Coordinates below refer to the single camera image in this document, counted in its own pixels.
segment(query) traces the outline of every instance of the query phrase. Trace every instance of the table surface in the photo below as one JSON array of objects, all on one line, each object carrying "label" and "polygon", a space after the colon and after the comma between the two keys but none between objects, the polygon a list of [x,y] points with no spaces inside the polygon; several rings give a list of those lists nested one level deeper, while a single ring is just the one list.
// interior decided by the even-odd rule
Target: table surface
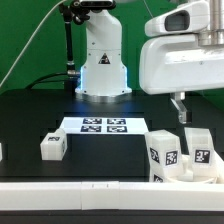
[{"label": "table surface", "polygon": [[[187,95],[184,103],[192,111],[192,123],[187,125],[179,123],[169,95],[149,96],[137,92],[129,101],[98,104],[76,100],[63,90],[7,91],[0,96],[0,142],[3,144],[0,181],[148,181],[149,163],[143,135],[68,135],[63,161],[42,161],[41,141],[60,126],[65,116],[144,118],[149,131],[165,129],[178,135],[183,153],[188,153],[184,127],[208,128],[216,151],[223,157],[224,112],[197,94]],[[28,223],[31,217],[36,217],[33,223],[38,223],[41,217],[46,223],[57,223],[60,219],[71,223],[224,221],[222,212],[51,211],[1,212],[0,215],[1,223],[13,222],[17,216],[23,223]]]}]

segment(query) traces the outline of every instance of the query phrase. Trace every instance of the black and white pattern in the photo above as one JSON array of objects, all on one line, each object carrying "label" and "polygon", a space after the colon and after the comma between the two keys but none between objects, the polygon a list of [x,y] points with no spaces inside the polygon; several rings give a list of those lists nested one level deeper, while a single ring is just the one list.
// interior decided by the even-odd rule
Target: black and white pattern
[{"label": "black and white pattern", "polygon": [[156,161],[157,163],[160,163],[159,162],[159,153],[156,150],[152,149],[152,148],[150,148],[150,152],[151,152],[151,158],[154,161]]},{"label": "black and white pattern", "polygon": [[82,126],[81,132],[101,132],[101,126]]},{"label": "black and white pattern", "polygon": [[104,65],[110,64],[110,60],[107,57],[107,54],[106,53],[100,59],[99,64],[104,64]]},{"label": "black and white pattern", "polygon": [[156,182],[156,183],[163,183],[163,179],[157,175],[154,174],[153,176],[153,182]]},{"label": "black and white pattern", "polygon": [[102,124],[101,118],[84,118],[83,124]]},{"label": "black and white pattern", "polygon": [[60,137],[49,137],[48,138],[48,141],[51,141],[51,142],[58,142],[60,140]]},{"label": "black and white pattern", "polygon": [[116,119],[116,118],[109,118],[107,119],[107,124],[115,124],[115,125],[124,125],[126,124],[125,119]]},{"label": "black and white pattern", "polygon": [[197,149],[195,150],[195,163],[209,163],[210,162],[210,151]]},{"label": "black and white pattern", "polygon": [[166,165],[177,164],[178,151],[172,151],[166,153]]},{"label": "black and white pattern", "polygon": [[127,133],[128,129],[126,126],[107,126],[107,132],[111,133]]}]

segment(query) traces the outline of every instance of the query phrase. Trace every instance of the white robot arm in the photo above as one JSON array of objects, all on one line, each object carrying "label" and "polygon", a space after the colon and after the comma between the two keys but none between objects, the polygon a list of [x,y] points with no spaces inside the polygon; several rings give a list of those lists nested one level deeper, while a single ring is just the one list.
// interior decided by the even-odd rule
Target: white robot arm
[{"label": "white robot arm", "polygon": [[194,0],[150,20],[140,58],[140,86],[172,93],[186,123],[184,92],[224,87],[224,0]]},{"label": "white robot arm", "polygon": [[76,96],[93,102],[117,102],[130,97],[127,68],[121,61],[122,27],[107,9],[114,0],[75,0],[74,22],[86,21],[87,56]]}]

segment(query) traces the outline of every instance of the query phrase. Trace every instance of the white plastic casing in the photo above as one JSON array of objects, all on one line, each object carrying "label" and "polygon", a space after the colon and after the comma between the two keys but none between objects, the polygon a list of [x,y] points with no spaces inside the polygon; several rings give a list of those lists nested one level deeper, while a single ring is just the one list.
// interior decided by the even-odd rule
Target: white plastic casing
[{"label": "white plastic casing", "polygon": [[198,46],[196,34],[151,39],[141,52],[139,81],[149,94],[224,86],[224,46]]},{"label": "white plastic casing", "polygon": [[[165,20],[168,16],[180,11],[186,11],[190,17],[190,24],[186,30],[167,31]],[[205,0],[180,5],[177,9],[151,19],[145,25],[145,33],[149,37],[198,32],[206,28],[210,22],[209,3]]]},{"label": "white plastic casing", "polygon": [[119,182],[83,182],[82,209],[119,209]]},{"label": "white plastic casing", "polygon": [[81,186],[81,182],[1,182],[0,210],[80,210]]},{"label": "white plastic casing", "polygon": [[122,27],[108,11],[90,13],[86,22],[87,60],[81,68],[79,94],[118,96],[130,93],[121,61]]},{"label": "white plastic casing", "polygon": [[58,129],[55,133],[48,133],[42,143],[42,160],[62,160],[67,150],[67,137],[63,129]]}]

